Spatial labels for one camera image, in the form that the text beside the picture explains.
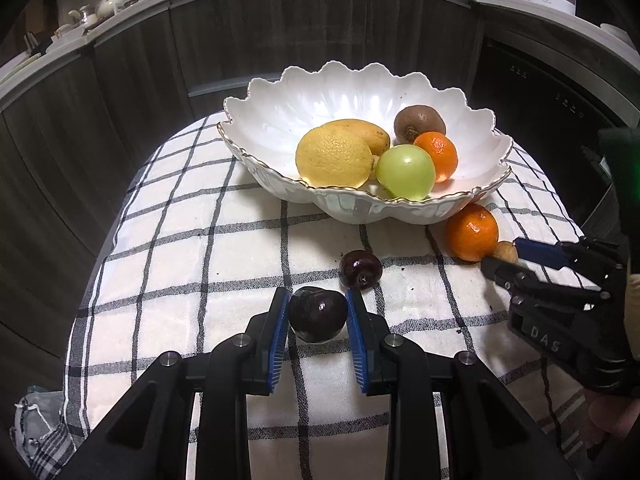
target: teapot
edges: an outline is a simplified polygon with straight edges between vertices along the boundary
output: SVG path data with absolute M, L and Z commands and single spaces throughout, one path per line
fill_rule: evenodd
M 124 4 L 122 0 L 103 0 L 98 6 L 98 18 L 108 18 L 122 10 Z

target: scalloped bowl rim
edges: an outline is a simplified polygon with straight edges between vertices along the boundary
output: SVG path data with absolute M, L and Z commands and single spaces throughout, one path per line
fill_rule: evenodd
M 408 76 L 411 76 L 413 74 L 418 74 L 421 75 L 425 78 L 425 80 L 431 85 L 431 82 L 429 81 L 429 78 L 427 78 L 427 76 L 425 76 L 422 72 L 411 72 L 409 74 L 406 74 L 404 76 L 398 76 L 395 74 L 392 74 L 391 71 L 384 66 L 382 63 L 369 63 L 368 65 L 364 66 L 363 68 L 359 69 L 359 70 L 352 70 L 349 67 L 347 67 L 344 63 L 341 63 L 340 61 L 327 61 L 320 70 L 314 71 L 314 72 L 309 72 L 307 70 L 305 70 L 302 67 L 299 66 L 288 66 L 286 67 L 286 69 L 284 69 L 282 71 L 282 76 L 280 76 L 280 79 L 278 79 L 277 81 L 268 81 L 266 79 L 263 79 L 261 77 L 254 77 L 251 79 L 251 81 L 249 81 L 249 84 L 247 85 L 247 89 L 246 89 L 246 97 L 244 99 L 240 99 L 241 101 L 246 101 L 251 97 L 251 84 L 256 81 L 256 80 L 260 80 L 260 81 L 264 81 L 268 84 L 272 84 L 275 85 L 279 82 L 281 82 L 285 76 L 285 74 L 287 72 L 289 72 L 290 70 L 304 70 L 305 72 L 309 73 L 309 74 L 313 74 L 313 73 L 319 73 L 322 72 L 322 70 L 324 69 L 324 67 L 326 67 L 329 64 L 340 64 L 343 67 L 345 67 L 345 69 L 349 70 L 350 72 L 362 72 L 363 70 L 366 70 L 368 67 L 370 66 L 380 66 L 382 67 L 384 70 L 386 70 L 388 72 L 388 74 L 396 79 L 402 79 Z M 465 100 L 465 107 L 468 110 L 473 110 L 469 105 L 468 102 L 466 100 L 466 94 L 465 92 L 457 87 L 450 87 L 444 90 L 439 90 L 435 87 L 432 86 L 432 88 L 434 88 L 434 90 L 436 90 L 437 92 L 444 92 L 446 90 L 450 90 L 450 89 L 454 89 L 454 90 L 459 90 L 460 93 L 462 94 L 464 100 Z M 274 170 L 272 167 L 270 167 L 268 164 L 264 163 L 263 161 L 261 161 L 260 159 L 256 158 L 255 156 L 251 155 L 250 153 L 247 153 L 246 150 L 244 148 L 242 148 L 241 146 L 238 146 L 235 142 L 233 142 L 229 136 L 226 134 L 225 129 L 224 129 L 224 124 L 231 124 L 234 122 L 233 117 L 231 116 L 231 114 L 229 113 L 228 109 L 226 108 L 226 101 L 228 99 L 238 99 L 236 97 L 226 97 L 224 102 L 223 102 L 223 108 L 225 111 L 225 115 L 227 117 L 227 121 L 220 121 L 216 126 L 218 129 L 218 133 L 220 134 L 220 137 L 222 137 L 222 139 L 230 146 L 232 146 L 233 148 L 235 148 L 236 150 L 238 150 L 239 153 L 241 153 L 242 158 L 248 159 L 250 161 L 252 161 L 252 163 L 257 164 L 258 166 L 261 166 L 262 168 L 264 168 L 265 170 L 271 171 L 274 174 L 276 174 L 279 178 L 281 178 L 282 180 L 286 181 L 286 182 L 290 182 L 292 184 L 299 184 L 300 186 L 303 186 L 305 189 L 309 190 L 312 193 L 316 193 L 316 192 L 322 192 L 324 190 L 331 190 L 331 191 L 335 191 L 338 193 L 347 193 L 347 194 L 358 194 L 358 195 L 363 195 L 363 196 L 367 196 L 371 199 L 374 200 L 374 202 L 380 202 L 386 205 L 399 205 L 399 204 L 408 204 L 408 205 L 424 205 L 424 204 L 433 204 L 433 203 L 447 203 L 447 202 L 454 202 L 462 197 L 465 196 L 469 196 L 469 197 L 475 197 L 478 194 L 481 194 L 484 190 L 489 190 L 494 186 L 500 186 L 501 183 L 503 183 L 505 181 L 505 179 L 507 179 L 507 177 L 511 174 L 511 166 L 507 163 L 505 163 L 506 158 L 509 156 L 509 153 L 511 153 L 511 150 L 513 149 L 513 137 L 508 136 L 502 132 L 500 132 L 500 130 L 498 130 L 495 127 L 495 113 L 493 110 L 489 110 L 488 108 L 482 108 L 484 110 L 488 110 L 491 112 L 493 118 L 494 118 L 494 126 L 491 129 L 491 133 L 493 136 L 498 137 L 498 136 L 504 136 L 507 137 L 509 139 L 509 145 L 507 150 L 505 150 L 504 155 L 500 157 L 500 159 L 498 160 L 501 166 L 505 167 L 505 170 L 502 172 L 502 174 L 492 180 L 491 182 L 488 182 L 487 184 L 485 184 L 484 186 L 476 186 L 474 188 L 472 188 L 469 191 L 458 191 L 456 193 L 451 193 L 451 194 L 446 194 L 443 196 L 439 196 L 439 197 L 427 197 L 423 200 L 409 200 L 406 198 L 402 198 L 402 197 L 398 197 L 398 198 L 381 198 L 377 195 L 374 195 L 373 193 L 370 193 L 369 191 L 363 190 L 363 189 L 357 189 L 355 187 L 347 187 L 347 186 L 310 186 L 308 183 L 306 183 L 304 180 L 302 179 L 293 179 L 290 178 L 288 176 L 284 176 L 283 174 L 281 174 L 278 170 Z

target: white fruit bowl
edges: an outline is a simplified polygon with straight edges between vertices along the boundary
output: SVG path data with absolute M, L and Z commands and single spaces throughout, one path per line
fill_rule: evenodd
M 396 114 L 415 104 L 440 113 L 458 150 L 458 169 L 436 184 L 427 199 L 392 199 L 376 181 L 354 189 L 312 187 L 300 178 L 296 147 L 311 128 L 336 119 L 362 119 L 383 128 L 395 145 Z M 424 74 L 398 77 L 379 63 L 350 70 L 330 61 L 318 72 L 291 66 L 279 81 L 253 79 L 246 99 L 228 97 L 224 106 L 228 121 L 218 131 L 264 189 L 289 202 L 313 202 L 349 224 L 389 216 L 410 224 L 440 222 L 496 190 L 511 173 L 504 159 L 513 139 L 496 131 L 491 110 L 469 108 L 459 88 L 437 90 Z

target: white countertop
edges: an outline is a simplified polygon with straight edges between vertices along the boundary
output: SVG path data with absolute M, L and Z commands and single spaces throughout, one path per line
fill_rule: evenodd
M 44 76 L 49 73 L 50 70 L 55 70 L 58 65 L 54 63 L 63 57 L 74 57 L 74 53 L 78 51 L 82 46 L 97 41 L 100 43 L 111 36 L 117 34 L 124 28 L 138 23 L 158 12 L 168 9 L 172 6 L 178 6 L 191 0 L 142 0 L 135 5 L 124 9 L 116 16 L 108 19 L 103 24 L 94 28 L 87 35 L 79 38 L 75 41 L 71 41 L 57 49 L 42 56 L 40 59 L 34 61 L 29 66 L 20 70 L 16 75 L 12 76 L 5 83 L 0 85 L 0 102 L 2 106 L 8 105 L 8 100 L 12 99 L 12 92 L 17 90 L 25 84 L 29 84 L 29 79 L 39 72 L 42 74 L 38 76 Z M 560 27 L 573 31 L 575 34 L 579 34 L 592 41 L 597 46 L 600 46 L 622 61 L 626 62 L 629 67 L 636 72 L 640 73 L 640 54 L 638 54 L 633 48 L 628 46 L 622 40 L 619 40 L 612 34 L 605 32 L 600 27 L 586 22 L 576 16 L 571 16 L 552 9 L 551 7 L 543 6 L 540 4 L 532 3 L 528 0 L 468 0 L 469 2 L 476 2 L 481 5 L 503 7 L 505 9 L 514 10 L 523 14 L 536 16 L 542 20 L 553 22 Z

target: green apple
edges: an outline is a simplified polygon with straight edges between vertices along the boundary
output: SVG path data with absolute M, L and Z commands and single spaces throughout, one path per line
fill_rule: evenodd
M 436 181 L 429 153 L 412 144 L 392 147 L 380 156 L 376 179 L 394 198 L 423 200 Z

